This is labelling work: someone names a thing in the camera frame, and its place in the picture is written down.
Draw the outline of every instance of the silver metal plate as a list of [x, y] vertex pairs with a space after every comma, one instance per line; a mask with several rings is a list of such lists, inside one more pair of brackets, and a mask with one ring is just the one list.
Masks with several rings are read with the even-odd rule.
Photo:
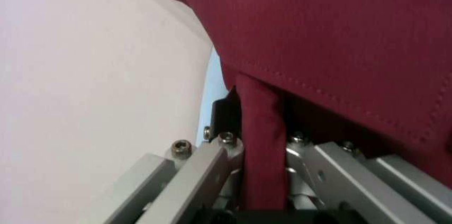
[[350, 205], [369, 223], [434, 223], [333, 142], [288, 148], [287, 162], [328, 209]]
[[376, 176], [438, 223], [452, 223], [452, 190], [398, 156], [366, 162]]
[[134, 223], [175, 174], [173, 162], [146, 154], [105, 191], [77, 223]]
[[203, 143], [137, 224], [190, 223], [198, 209], [213, 205], [230, 172], [226, 150]]

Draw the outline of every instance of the metal frame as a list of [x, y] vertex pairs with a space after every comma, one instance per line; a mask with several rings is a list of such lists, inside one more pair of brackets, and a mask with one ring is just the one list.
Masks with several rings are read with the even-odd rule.
[[376, 176], [438, 223], [452, 223], [452, 190], [396, 155], [365, 163]]
[[[296, 209], [354, 209], [371, 224], [452, 223], [452, 191], [396, 156], [357, 159], [333, 142], [294, 141], [286, 157]], [[145, 155], [78, 223], [191, 223], [199, 209], [237, 199], [242, 162], [240, 139], [203, 143], [178, 172]]]
[[316, 193], [319, 208], [351, 206], [369, 223], [434, 223], [333, 142], [286, 150], [288, 166]]
[[99, 197], [77, 223], [135, 223], [143, 208], [157, 198], [175, 174], [172, 161], [146, 154]]

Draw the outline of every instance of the stitched seam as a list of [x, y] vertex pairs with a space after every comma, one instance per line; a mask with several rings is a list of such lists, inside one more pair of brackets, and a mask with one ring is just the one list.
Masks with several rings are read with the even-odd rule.
[[450, 71], [442, 80], [441, 88], [435, 98], [435, 105], [429, 113], [429, 122], [427, 123], [427, 128], [423, 133], [423, 136], [419, 139], [420, 141], [425, 141], [433, 133], [433, 128], [438, 124], [438, 111], [444, 103], [444, 95], [449, 88], [450, 81], [452, 80], [452, 71]]
[[[379, 122], [386, 123], [386, 124], [388, 124], [390, 126], [393, 126], [393, 127], [397, 128], [397, 129], [399, 129], [402, 133], [406, 134], [407, 136], [409, 136], [412, 139], [421, 139], [422, 142], [425, 142], [425, 139], [428, 137], [428, 135], [426, 135], [425, 137], [419, 137], [413, 131], [407, 129], [406, 127], [404, 127], [402, 125], [400, 125], [400, 123], [398, 121], [394, 121], [394, 120], [391, 120], [391, 119], [386, 119], [386, 118], [382, 117], [381, 115], [379, 115], [379, 114], [377, 114], [375, 112], [372, 112], [372, 111], [369, 111], [369, 110], [365, 110], [365, 109], [363, 109], [362, 107], [360, 107], [358, 105], [352, 104], [351, 102], [349, 102], [347, 100], [344, 100], [344, 99], [342, 99], [342, 98], [340, 98], [340, 97], [338, 97], [336, 95], [327, 93], [327, 92], [325, 92], [324, 90], [322, 90], [320, 88], [317, 88], [317, 87], [314, 87], [312, 85], [306, 84], [305, 82], [299, 81], [296, 78], [287, 77], [286, 75], [284, 75], [280, 71], [275, 71], [275, 70], [272, 70], [272, 69], [270, 69], [268, 67], [264, 67], [264, 66], [261, 66], [261, 65], [255, 63], [255, 62], [247, 61], [247, 60], [244, 60], [244, 59], [241, 59], [241, 62], [243, 64], [248, 64], [248, 65], [254, 66], [254, 67], [256, 67], [259, 70], [263, 70], [263, 71], [268, 72], [268, 73], [273, 73], [274, 75], [276, 75], [276, 76], [278, 76], [278, 77], [280, 77], [280, 78], [282, 78], [282, 79], [284, 79], [284, 80], [286, 80], [286, 81], [288, 81], [290, 83], [293, 83], [293, 84], [296, 84], [296, 85], [300, 85], [302, 88], [309, 89], [309, 90], [311, 90], [311, 91], [313, 91], [313, 92], [315, 92], [317, 94], [325, 96], [326, 98], [328, 98], [328, 99], [330, 99], [330, 100], [332, 100], [334, 102], [337, 102], [339, 104], [343, 104], [343, 105], [349, 106], [349, 107], [351, 107], [351, 108], [363, 113], [364, 115], [366, 115], [368, 117], [372, 117], [372, 118], [378, 120]], [[449, 73], [449, 77], [448, 77], [449, 81], [450, 81], [451, 77], [452, 77], [452, 72]]]

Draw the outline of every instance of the hole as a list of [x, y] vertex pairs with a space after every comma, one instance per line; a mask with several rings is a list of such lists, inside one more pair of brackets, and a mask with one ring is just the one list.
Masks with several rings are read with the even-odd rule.
[[177, 142], [174, 146], [175, 146], [177, 149], [186, 148], [186, 147], [187, 147], [187, 143], [184, 142], [184, 141], [180, 141], [180, 142]]
[[317, 172], [317, 179], [319, 179], [320, 182], [324, 182], [327, 179], [325, 173], [322, 170], [319, 170]]
[[219, 134], [219, 136], [221, 139], [224, 139], [224, 140], [231, 140], [234, 137], [234, 135], [230, 132], [221, 132]]

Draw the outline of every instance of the white wall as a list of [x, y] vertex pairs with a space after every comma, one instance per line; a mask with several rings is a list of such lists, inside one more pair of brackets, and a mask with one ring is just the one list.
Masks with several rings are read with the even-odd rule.
[[210, 49], [171, 0], [0, 0], [0, 223], [70, 223], [194, 140]]

